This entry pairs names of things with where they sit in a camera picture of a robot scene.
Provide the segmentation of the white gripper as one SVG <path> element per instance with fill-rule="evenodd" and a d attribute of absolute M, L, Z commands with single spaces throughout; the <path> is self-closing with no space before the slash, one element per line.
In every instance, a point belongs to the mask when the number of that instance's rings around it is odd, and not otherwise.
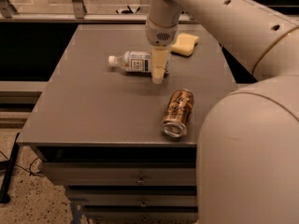
<path fill-rule="evenodd" d="M 151 77 L 154 84 L 160 84 L 164 80 L 164 73 L 169 57 L 169 46 L 175 38 L 178 27 L 162 27 L 156 25 L 150 19 L 146 20 L 145 34 L 150 45 L 154 46 L 151 51 Z"/>

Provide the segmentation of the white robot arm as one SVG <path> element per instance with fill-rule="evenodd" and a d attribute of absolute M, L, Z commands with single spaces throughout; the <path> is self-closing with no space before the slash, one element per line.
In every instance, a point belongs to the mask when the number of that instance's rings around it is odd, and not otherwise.
<path fill-rule="evenodd" d="M 298 23 L 252 0 L 151 0 L 146 36 L 192 15 L 253 76 L 208 112 L 196 155 L 200 224 L 299 224 Z"/>

